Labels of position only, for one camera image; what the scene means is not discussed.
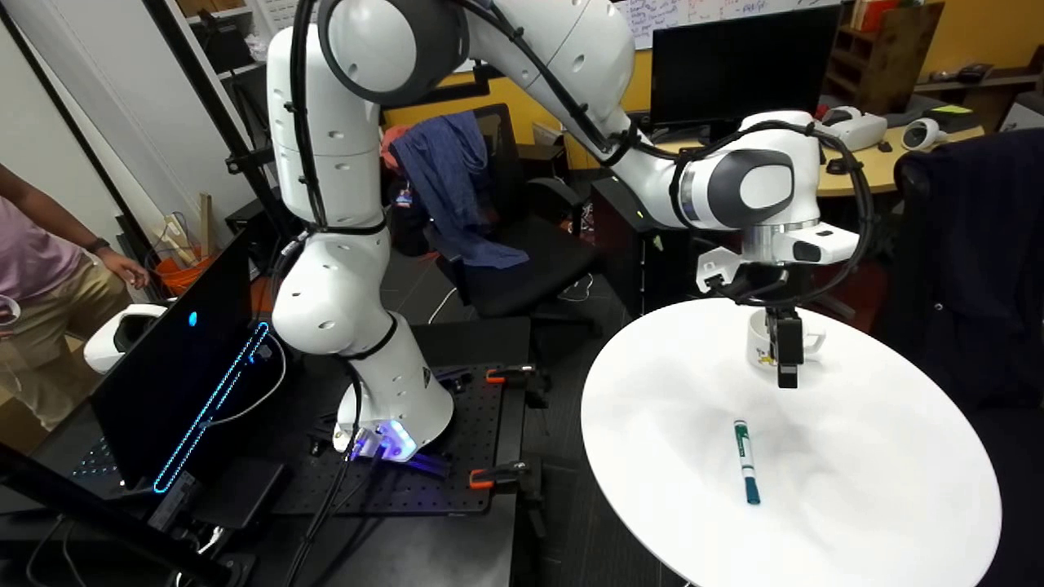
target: white circular platform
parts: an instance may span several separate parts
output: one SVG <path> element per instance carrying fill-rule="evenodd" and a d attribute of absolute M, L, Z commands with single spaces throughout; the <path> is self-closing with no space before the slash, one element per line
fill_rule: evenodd
<path fill-rule="evenodd" d="M 756 308 L 630 324 L 584 384 L 584 448 L 625 526 L 698 587 L 967 587 L 1000 549 L 994 469 L 958 407 L 870 337 L 804 314 L 804 388 L 747 359 Z M 753 444 L 747 504 L 734 419 Z"/>

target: wire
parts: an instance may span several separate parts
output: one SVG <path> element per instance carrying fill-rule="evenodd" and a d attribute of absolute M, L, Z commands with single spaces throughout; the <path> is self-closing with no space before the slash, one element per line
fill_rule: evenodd
<path fill-rule="evenodd" d="M 206 553 L 211 551 L 220 540 L 225 537 L 225 528 L 222 526 L 211 526 L 210 528 L 210 537 L 198 543 L 196 534 L 188 534 L 188 540 L 196 543 L 196 553 Z M 182 587 L 185 584 L 185 569 L 174 569 L 174 587 Z"/>
<path fill-rule="evenodd" d="M 73 573 L 75 587 L 89 587 L 84 573 L 78 569 L 78 564 L 73 562 L 73 551 L 68 551 L 73 528 L 75 528 L 75 521 L 68 521 L 64 532 L 62 532 L 62 557 L 68 564 L 68 573 Z"/>
<path fill-rule="evenodd" d="M 593 120 L 589 118 L 589 107 L 580 107 L 575 100 L 575 94 L 560 83 L 560 77 L 549 68 L 546 58 L 535 56 L 535 50 L 526 41 L 526 28 L 514 27 L 502 11 L 495 5 L 481 5 L 474 0 L 454 0 L 457 5 L 464 5 L 467 14 L 485 20 L 494 28 L 498 28 L 514 45 L 518 45 L 518 51 L 528 58 L 528 65 L 549 80 L 549 88 L 554 92 L 554 96 L 560 100 L 560 107 L 575 118 L 575 125 L 589 134 L 592 142 L 607 145 L 607 138 L 593 126 Z"/>
<path fill-rule="evenodd" d="M 377 481 L 377 480 L 378 480 L 378 464 L 381 464 L 381 455 L 377 455 L 377 461 L 370 464 L 366 481 L 355 486 L 355 492 L 364 492 L 364 498 L 359 498 L 359 504 L 355 504 L 359 516 L 366 516 L 366 504 L 370 504 L 370 498 L 372 498 L 372 489 L 378 486 L 378 481 Z M 314 584 L 328 584 L 328 579 L 332 576 L 332 569 L 336 569 L 340 564 L 346 564 L 346 562 L 366 543 L 366 537 L 370 537 L 378 526 L 381 526 L 381 518 L 377 518 L 377 521 L 359 518 L 359 526 L 355 526 L 355 532 L 350 534 L 350 540 L 340 549 L 340 553 L 329 557 L 328 569 L 323 569 Z"/>
<path fill-rule="evenodd" d="M 328 221 L 328 203 L 320 192 L 320 174 L 317 174 L 317 157 L 314 157 L 314 134 L 306 125 L 306 28 L 314 20 L 317 0 L 299 0 L 293 14 L 293 32 L 292 32 L 292 113 L 293 113 L 293 138 L 296 138 L 296 153 L 299 153 L 299 174 L 303 174 L 303 189 L 314 208 L 314 221 L 320 229 L 329 229 Z"/>
<path fill-rule="evenodd" d="M 554 96 L 566 103 L 566 109 L 575 118 L 575 125 L 589 134 L 589 140 L 596 142 L 596 145 L 607 142 L 607 138 L 593 126 L 593 120 L 592 120 L 592 118 L 584 113 L 584 107 L 572 96 L 572 92 L 557 80 L 557 75 L 554 75 L 554 71 L 535 56 L 535 50 L 521 40 L 526 28 L 514 27 L 495 5 L 481 5 L 481 2 L 474 2 L 474 0 L 454 0 L 454 2 L 464 5 L 464 11 L 470 11 L 474 15 L 485 20 L 485 24 L 489 24 L 494 28 L 498 28 L 514 45 L 518 45 L 521 56 L 526 56 L 526 58 L 539 68 L 539 75 L 549 80 L 549 88 L 554 92 Z M 703 157 L 667 153 L 667 151 L 658 151 L 658 145 L 654 145 L 654 142 L 635 140 L 635 134 L 618 134 L 618 140 L 620 140 L 620 151 L 618 151 L 618 153 L 625 153 L 625 151 L 634 145 L 634 151 L 644 151 L 644 153 L 658 157 L 658 161 L 684 164 L 684 161 L 704 161 L 704 157 L 713 157 L 714 151 L 722 151 L 722 145 L 729 145 L 729 142 L 734 142 L 734 140 L 740 140 L 740 138 L 747 138 L 747 134 L 756 134 L 756 131 L 795 131 L 795 134 L 814 134 L 814 138 L 819 138 L 822 142 L 829 142 L 832 151 L 838 151 L 843 161 L 844 161 L 844 167 L 850 167 L 850 177 L 853 177 L 853 184 L 856 184 L 856 200 L 858 200 L 858 215 L 861 215 L 861 221 L 858 221 L 856 254 L 844 261 L 844 267 L 843 267 L 829 284 L 814 287 L 814 289 L 804 289 L 804 293 L 794 293 L 794 296 L 779 296 L 779 299 L 762 299 L 762 296 L 769 296 L 769 293 L 777 293 L 777 289 L 785 287 L 785 274 L 783 274 L 783 280 L 777 280 L 777 284 L 769 284 L 769 287 L 763 287 L 763 289 L 739 293 L 740 303 L 800 306 L 800 303 L 808 303 L 808 299 L 816 299 L 816 296 L 826 296 L 826 293 L 834 289 L 844 277 L 853 277 L 853 274 L 858 271 L 858 261 L 864 258 L 867 242 L 870 242 L 870 230 L 874 230 L 870 184 L 867 184 L 867 180 L 864 180 L 864 174 L 861 174 L 861 164 L 856 161 L 856 153 L 853 153 L 843 140 L 829 138 L 829 134 L 822 134 L 822 131 L 816 131 L 816 126 L 795 126 L 795 125 L 783 125 L 783 120 L 763 120 L 763 125 L 753 125 L 753 126 L 747 126 L 747 131 L 732 134 L 729 140 L 719 140 L 719 142 L 709 145 Z"/>
<path fill-rule="evenodd" d="M 439 320 L 439 314 L 444 314 L 444 306 L 454 299 L 454 293 L 457 293 L 457 287 L 452 287 L 452 289 L 444 293 L 444 299 L 432 308 L 432 315 L 423 320 L 423 325 L 432 325 L 432 324 Z"/>
<path fill-rule="evenodd" d="M 54 528 L 46 528 L 46 534 L 35 540 L 35 549 L 33 549 L 33 553 L 30 553 L 30 562 L 26 562 L 26 579 L 30 579 L 33 587 L 46 587 L 46 584 L 35 576 L 35 557 L 38 557 L 38 551 L 59 534 L 62 526 L 64 526 L 64 516 L 59 516 L 59 518 L 54 521 Z"/>
<path fill-rule="evenodd" d="M 359 424 L 364 424 L 364 376 L 355 373 L 353 363 L 346 363 L 346 365 L 350 365 L 350 379 L 353 379 L 353 390 L 355 390 L 355 414 L 353 414 L 353 434 L 350 434 L 350 461 L 353 461 L 353 448 L 355 448 Z M 323 492 L 323 503 L 320 503 L 320 509 L 314 512 L 314 518 L 306 521 L 306 532 L 299 534 L 299 540 L 296 540 L 296 549 L 293 549 L 292 569 L 286 569 L 286 579 L 285 579 L 286 587 L 296 584 L 299 568 L 303 568 L 303 562 L 306 562 L 306 551 L 310 551 L 310 543 L 317 540 L 320 528 L 323 528 L 328 518 L 329 518 L 329 504 L 332 504 L 332 494 L 336 494 L 346 469 L 350 469 L 350 466 L 340 466 L 336 477 L 329 477 L 329 486 L 328 486 L 328 492 Z"/>
<path fill-rule="evenodd" d="M 285 349 L 285 342 L 278 337 L 267 337 L 267 340 L 273 342 L 273 349 L 282 354 L 282 376 L 273 379 L 273 384 L 255 405 L 247 405 L 247 407 L 243 407 L 243 412 L 236 412 L 228 416 L 215 416 L 211 427 L 225 427 L 232 419 L 243 419 L 243 416 L 255 414 L 265 402 L 270 402 L 285 388 L 286 373 L 292 373 L 292 354 L 286 354 L 286 349 Z"/>

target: laptop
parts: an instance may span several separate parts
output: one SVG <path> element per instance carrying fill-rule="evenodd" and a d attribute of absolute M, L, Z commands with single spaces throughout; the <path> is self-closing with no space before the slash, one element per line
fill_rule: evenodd
<path fill-rule="evenodd" d="M 167 494 L 267 337 L 250 315 L 247 245 L 236 239 L 38 461 L 107 503 Z M 0 512 L 24 509 L 33 498 L 0 492 Z"/>
<path fill-rule="evenodd" d="M 719 142 L 756 109 L 816 109 L 843 5 L 654 32 L 648 138 Z"/>

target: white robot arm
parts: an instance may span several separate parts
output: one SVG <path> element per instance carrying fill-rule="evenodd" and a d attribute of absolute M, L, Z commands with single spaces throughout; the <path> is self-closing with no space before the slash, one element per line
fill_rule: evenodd
<path fill-rule="evenodd" d="M 698 261 L 703 289 L 732 287 L 753 265 L 838 265 L 858 246 L 853 230 L 819 221 L 819 140 L 804 109 L 753 113 L 740 138 L 703 161 L 657 153 L 620 107 L 634 37 L 611 0 L 320 0 L 306 40 L 296 37 L 306 96 L 292 83 L 292 40 L 282 32 L 267 50 L 270 134 L 282 194 L 314 234 L 285 277 L 273 330 L 299 353 L 355 354 L 366 384 L 364 407 L 355 393 L 342 402 L 342 451 L 355 407 L 366 434 L 405 436 L 405 448 L 384 448 L 401 461 L 432 444 L 454 412 L 405 320 L 378 303 L 390 267 L 378 103 L 423 96 L 464 58 L 518 80 L 658 226 L 740 230 L 740 252 L 719 246 Z"/>

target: office chair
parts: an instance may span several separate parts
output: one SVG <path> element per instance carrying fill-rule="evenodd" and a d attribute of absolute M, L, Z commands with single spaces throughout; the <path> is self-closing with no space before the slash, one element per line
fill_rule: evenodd
<path fill-rule="evenodd" d="M 896 164 L 903 226 L 884 342 L 968 416 L 1038 412 L 1044 390 L 1044 131 Z"/>
<path fill-rule="evenodd" d="M 580 280 L 596 252 L 575 239 L 578 230 L 557 229 L 557 221 L 580 226 L 584 200 L 560 177 L 526 180 L 510 107 L 489 103 L 474 113 L 489 151 L 485 180 L 495 213 L 489 242 L 526 252 L 528 265 L 507 271 L 467 267 L 448 258 L 439 258 L 439 265 L 478 315 L 521 315 Z"/>

